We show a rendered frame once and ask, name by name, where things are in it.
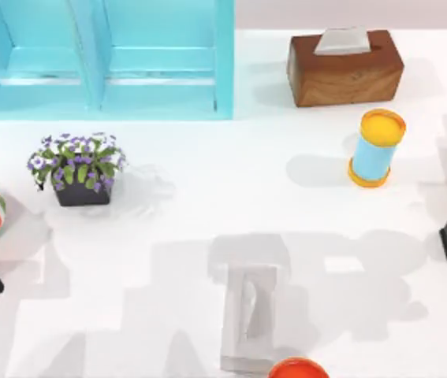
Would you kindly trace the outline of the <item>white tissue box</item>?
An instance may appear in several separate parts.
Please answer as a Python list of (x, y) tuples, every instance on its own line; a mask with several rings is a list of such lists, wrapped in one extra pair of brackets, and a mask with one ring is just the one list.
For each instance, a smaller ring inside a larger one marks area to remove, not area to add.
[(267, 374), (274, 364), (274, 291), (278, 269), (233, 266), (227, 275), (220, 368)]

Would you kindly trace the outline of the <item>purple flowers in black pot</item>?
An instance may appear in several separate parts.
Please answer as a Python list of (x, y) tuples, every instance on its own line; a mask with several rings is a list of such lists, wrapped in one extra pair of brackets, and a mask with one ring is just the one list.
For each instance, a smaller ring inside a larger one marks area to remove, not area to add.
[(114, 135), (65, 132), (41, 139), (27, 168), (38, 189), (50, 184), (63, 207), (104, 206), (110, 204), (116, 175), (126, 163)]

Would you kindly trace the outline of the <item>orange round object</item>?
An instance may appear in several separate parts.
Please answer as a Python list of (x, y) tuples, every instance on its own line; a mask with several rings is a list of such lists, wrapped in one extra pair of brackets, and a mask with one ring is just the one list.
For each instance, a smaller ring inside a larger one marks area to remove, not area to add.
[(267, 378), (330, 378), (330, 375), (315, 361), (294, 357), (275, 364)]

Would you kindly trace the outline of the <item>wooden tissue box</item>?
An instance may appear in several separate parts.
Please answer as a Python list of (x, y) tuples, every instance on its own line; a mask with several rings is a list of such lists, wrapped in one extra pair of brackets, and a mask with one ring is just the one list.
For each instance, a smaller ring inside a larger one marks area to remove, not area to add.
[(367, 33), (371, 50), (361, 54), (315, 54), (320, 35), (290, 39), (287, 77), (298, 107), (385, 102), (394, 98), (404, 62), (387, 30)]

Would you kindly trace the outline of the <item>light blue rack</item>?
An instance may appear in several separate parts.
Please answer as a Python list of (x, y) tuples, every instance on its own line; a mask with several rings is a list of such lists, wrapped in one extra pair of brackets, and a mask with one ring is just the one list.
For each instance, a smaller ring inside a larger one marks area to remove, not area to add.
[(0, 120), (233, 115), (235, 0), (0, 0)]

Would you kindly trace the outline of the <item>blue and yellow can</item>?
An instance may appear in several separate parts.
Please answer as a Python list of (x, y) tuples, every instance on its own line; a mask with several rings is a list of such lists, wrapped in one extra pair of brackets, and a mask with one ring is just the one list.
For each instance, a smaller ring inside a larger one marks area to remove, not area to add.
[(382, 186), (405, 132), (406, 123), (397, 113), (387, 109), (366, 112), (360, 121), (355, 153), (348, 163), (352, 181), (366, 188)]

